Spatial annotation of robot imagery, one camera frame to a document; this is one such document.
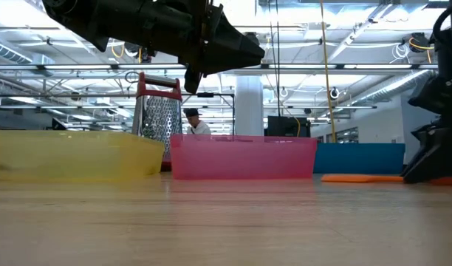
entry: white column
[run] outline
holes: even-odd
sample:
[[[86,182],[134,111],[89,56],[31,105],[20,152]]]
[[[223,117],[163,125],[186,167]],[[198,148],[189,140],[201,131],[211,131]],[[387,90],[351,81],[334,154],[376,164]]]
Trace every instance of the white column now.
[[[236,134],[264,136],[263,86],[260,76],[238,76],[236,83]]]

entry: ceiling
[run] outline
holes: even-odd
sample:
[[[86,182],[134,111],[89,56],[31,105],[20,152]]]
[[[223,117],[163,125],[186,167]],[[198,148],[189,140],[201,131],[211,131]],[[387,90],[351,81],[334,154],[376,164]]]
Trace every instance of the ceiling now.
[[[242,32],[256,32],[261,46],[266,50],[263,63],[275,64],[323,64],[324,51],[320,45],[322,39],[321,12],[319,1],[299,0],[272,1],[271,12],[267,1],[220,0],[215,4],[225,6],[228,21]],[[331,64],[429,64],[427,53],[415,53],[408,50],[408,39],[412,33],[425,33],[429,38],[436,18],[443,11],[441,6],[431,4],[432,1],[402,1],[400,5],[379,6],[377,1],[325,1],[326,49]],[[41,9],[40,0],[0,0],[0,44],[28,58],[45,55],[54,64],[138,64],[137,59],[123,52],[123,42],[112,40],[114,52],[108,48],[100,52],[79,36],[65,30],[60,24],[49,18]],[[366,23],[368,17],[377,13],[373,23]],[[449,27],[449,21],[443,27]],[[175,64],[174,56],[158,53],[153,58],[153,64]],[[0,64],[14,64],[0,56]],[[162,69],[146,70],[148,75],[166,75],[169,78],[179,78],[185,70]],[[54,71],[64,75],[75,75],[70,71]],[[7,79],[16,80],[28,88],[14,88],[14,92],[40,93],[49,87],[50,93],[83,94],[120,94],[127,92],[131,86],[123,78],[124,72],[109,74],[106,71],[85,71],[95,75],[119,75],[116,78],[84,78],[63,79],[31,76],[29,71],[2,71]],[[264,104],[276,105],[276,96],[271,89],[276,88],[274,74],[256,72],[261,76],[264,85]],[[393,76],[378,69],[372,73],[331,72],[330,87],[336,87],[346,99],[351,95],[365,94],[379,82]],[[326,102],[326,76],[323,72],[286,72],[280,78],[281,98],[286,105],[323,105]],[[162,87],[150,89],[163,90]],[[220,73],[204,78],[200,84],[200,92],[234,93],[236,89],[236,74]],[[132,105],[132,98],[109,98],[110,104]],[[4,99],[5,104],[20,104],[21,101]],[[80,101],[59,99],[55,103],[63,105],[92,104],[89,98]],[[221,98],[191,98],[192,105],[224,105]],[[208,109],[205,112],[211,116],[232,115],[230,109]],[[304,115],[302,110],[293,110],[294,115]],[[265,109],[264,115],[276,114],[276,109]]]

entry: wooden table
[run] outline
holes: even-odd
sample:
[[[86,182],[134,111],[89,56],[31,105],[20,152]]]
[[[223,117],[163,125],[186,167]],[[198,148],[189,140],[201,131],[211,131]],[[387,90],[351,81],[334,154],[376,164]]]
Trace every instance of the wooden table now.
[[[1,182],[4,265],[452,265],[452,187]]]

